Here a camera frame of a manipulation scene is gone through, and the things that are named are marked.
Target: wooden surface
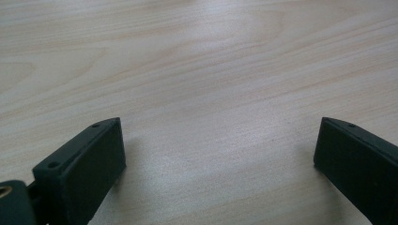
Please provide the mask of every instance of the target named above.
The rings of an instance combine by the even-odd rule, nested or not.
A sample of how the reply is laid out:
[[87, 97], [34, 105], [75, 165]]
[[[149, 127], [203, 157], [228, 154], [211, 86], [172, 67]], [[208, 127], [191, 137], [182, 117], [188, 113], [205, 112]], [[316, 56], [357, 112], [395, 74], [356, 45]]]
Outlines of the wooden surface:
[[121, 117], [92, 225], [370, 224], [314, 147], [322, 116], [398, 144], [398, 1], [4, 0], [0, 76], [0, 180]]

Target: wood grain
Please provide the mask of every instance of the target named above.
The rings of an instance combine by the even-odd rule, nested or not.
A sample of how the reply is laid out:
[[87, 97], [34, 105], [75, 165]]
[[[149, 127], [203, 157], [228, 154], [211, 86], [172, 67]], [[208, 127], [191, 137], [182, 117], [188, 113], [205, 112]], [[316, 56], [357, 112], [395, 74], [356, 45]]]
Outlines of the wood grain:
[[0, 179], [120, 116], [90, 224], [370, 224], [314, 169], [322, 116], [398, 144], [398, 1], [0, 2]]

